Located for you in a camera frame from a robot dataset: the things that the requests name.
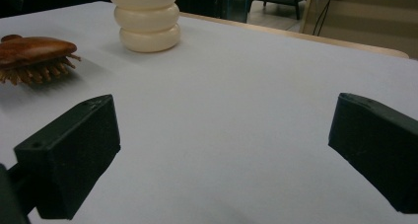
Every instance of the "white table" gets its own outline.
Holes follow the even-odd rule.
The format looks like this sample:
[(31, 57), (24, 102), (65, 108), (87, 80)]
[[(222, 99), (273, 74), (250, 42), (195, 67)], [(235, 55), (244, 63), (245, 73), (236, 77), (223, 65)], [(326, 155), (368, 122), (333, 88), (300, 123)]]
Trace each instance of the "white table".
[(341, 92), (418, 118), (417, 61), (185, 17), (176, 47), (134, 53), (113, 8), (0, 19), (0, 36), (70, 40), (83, 58), (62, 81), (0, 85), (7, 168), (53, 119), (114, 96), (121, 151), (71, 223), (417, 223), (327, 146)]

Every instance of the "floor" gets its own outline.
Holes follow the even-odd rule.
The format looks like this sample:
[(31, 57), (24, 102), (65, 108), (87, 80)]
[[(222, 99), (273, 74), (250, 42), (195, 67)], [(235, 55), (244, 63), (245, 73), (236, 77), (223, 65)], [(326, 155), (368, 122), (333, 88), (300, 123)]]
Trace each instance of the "floor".
[[(304, 15), (306, 1), (299, 3), (301, 18)], [(247, 16), (248, 24), (263, 26), (291, 32), (299, 32), (301, 20), (296, 20), (295, 7), (267, 3), (263, 6), (261, 1), (253, 1)]]

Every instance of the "brush bristle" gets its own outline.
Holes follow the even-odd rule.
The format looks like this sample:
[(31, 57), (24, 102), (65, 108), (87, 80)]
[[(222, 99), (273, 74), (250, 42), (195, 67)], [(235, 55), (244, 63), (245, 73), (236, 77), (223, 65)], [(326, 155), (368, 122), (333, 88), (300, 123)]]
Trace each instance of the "brush bristle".
[[(81, 58), (76, 55), (71, 54), (68, 56), (81, 61)], [(35, 65), (0, 70), (0, 82), (5, 83), (9, 80), (13, 85), (18, 85), (18, 83), (21, 82), (31, 84), (32, 81), (35, 81), (36, 83), (41, 84), (43, 80), (50, 81), (51, 74), (55, 78), (59, 78), (61, 74), (68, 74), (66, 65), (71, 68), (76, 67), (66, 57), (60, 57)]]

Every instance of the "table edge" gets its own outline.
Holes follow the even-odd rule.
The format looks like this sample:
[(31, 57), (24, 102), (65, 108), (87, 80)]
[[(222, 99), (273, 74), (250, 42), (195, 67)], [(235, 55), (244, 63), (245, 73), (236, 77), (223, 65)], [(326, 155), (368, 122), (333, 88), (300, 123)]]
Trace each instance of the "table edge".
[(234, 21), (224, 20), (224, 19), (217, 19), (217, 18), (206, 17), (206, 16), (195, 15), (195, 14), (184, 13), (184, 12), (180, 12), (180, 15), (182, 17), (186, 17), (186, 18), (199, 19), (199, 20), (210, 21), (210, 22), (215, 22), (215, 23), (219, 23), (219, 24), (236, 26), (236, 27), (241, 27), (241, 28), (245, 28), (245, 29), (249, 29), (249, 30), (270, 33), (270, 34), (274, 34), (274, 35), (294, 37), (294, 38), (300, 38), (300, 39), (305, 39), (305, 40), (310, 40), (310, 41), (315, 41), (315, 42), (321, 42), (321, 43), (327, 43), (327, 44), (332, 44), (332, 45), (338, 45), (338, 46), (343, 46), (343, 47), (348, 47), (348, 48), (361, 49), (361, 50), (366, 50), (366, 51), (385, 54), (385, 55), (391, 55), (391, 56), (400, 57), (400, 58), (409, 58), (408, 54), (406, 54), (405, 52), (402, 52), (400, 50), (396, 50), (396, 49), (372, 46), (372, 45), (367, 45), (367, 44), (361, 44), (361, 43), (355, 43), (355, 42), (344, 41), (344, 40), (339, 40), (339, 39), (333, 39), (333, 38), (305, 35), (305, 34), (300, 34), (300, 33), (294, 33), (294, 32), (289, 32), (289, 31), (271, 29), (271, 28), (266, 28), (266, 27), (262, 27), (262, 26), (256, 26), (256, 25), (251, 25), (251, 24), (234, 22)]

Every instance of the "chair leg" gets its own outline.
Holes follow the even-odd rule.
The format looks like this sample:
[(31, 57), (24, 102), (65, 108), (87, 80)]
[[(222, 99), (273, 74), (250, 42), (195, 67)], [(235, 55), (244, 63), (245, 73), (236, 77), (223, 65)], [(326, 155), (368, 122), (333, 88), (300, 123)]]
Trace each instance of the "chair leg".
[(299, 12), (299, 3), (296, 3), (295, 9), (296, 9), (296, 19), (300, 20), (301, 19), (301, 13)]
[(254, 0), (248, 0), (247, 13), (249, 13), (249, 11), (251, 10), (252, 1), (254, 1)]

